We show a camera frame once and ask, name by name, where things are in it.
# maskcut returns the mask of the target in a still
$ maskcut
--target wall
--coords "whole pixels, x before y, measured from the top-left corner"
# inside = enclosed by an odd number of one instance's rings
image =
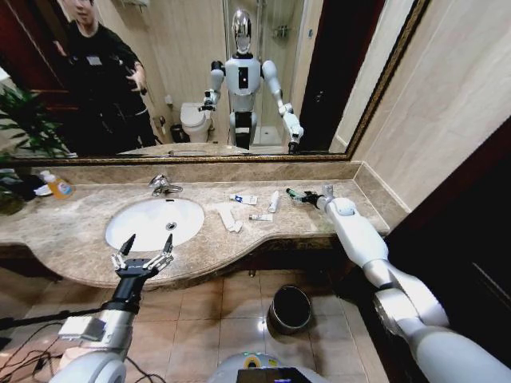
[[[367,49],[364,62],[358,72],[357,80],[351,90],[350,98],[334,135],[330,152],[346,151],[353,132],[357,128],[370,95],[378,82],[380,73],[389,58],[406,16],[410,12],[413,0],[400,2],[386,1],[378,24]]]
[[[158,116],[163,116],[172,123],[171,110],[164,102],[166,89],[156,54],[150,44],[152,28],[144,18],[147,10],[136,6],[122,6],[117,0],[96,0],[95,4],[101,22],[131,47],[145,68],[148,93],[143,98],[151,117],[157,119]],[[163,136],[161,129],[155,128],[156,126],[160,126],[159,122],[155,124],[153,121],[153,129],[158,136],[164,142],[170,142],[167,136]]]
[[[173,99],[174,120],[184,102],[202,102],[210,89],[211,63],[225,62],[226,43],[222,0],[156,0],[147,8],[150,42],[164,87]],[[225,84],[213,113],[213,140],[227,142],[228,98]]]
[[[416,208],[509,116],[511,2],[431,2],[355,153]]]

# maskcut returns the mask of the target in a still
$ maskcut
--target sink drain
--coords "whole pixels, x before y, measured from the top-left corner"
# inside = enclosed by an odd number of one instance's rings
[[[177,227],[177,223],[175,223],[175,222],[167,223],[165,225],[165,229],[167,229],[169,231],[174,230],[176,227]]]

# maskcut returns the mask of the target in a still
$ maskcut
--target sink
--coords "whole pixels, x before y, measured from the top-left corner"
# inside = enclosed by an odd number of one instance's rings
[[[150,199],[119,211],[106,227],[106,242],[116,249],[133,234],[131,251],[158,251],[170,233],[173,246],[193,238],[204,223],[204,212],[187,199]]]

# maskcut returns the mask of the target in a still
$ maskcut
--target faucet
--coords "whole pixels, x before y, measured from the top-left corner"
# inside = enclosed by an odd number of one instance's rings
[[[179,193],[183,191],[181,186],[171,185],[170,181],[163,174],[159,174],[149,182],[149,187],[154,188],[153,197],[159,197],[161,193],[167,195],[170,193]]]

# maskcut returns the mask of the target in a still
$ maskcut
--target metal trash bin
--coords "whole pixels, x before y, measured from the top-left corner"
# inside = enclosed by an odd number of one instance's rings
[[[267,314],[267,321],[273,328],[289,335],[305,328],[310,320],[311,301],[306,294],[293,285],[280,287]]]

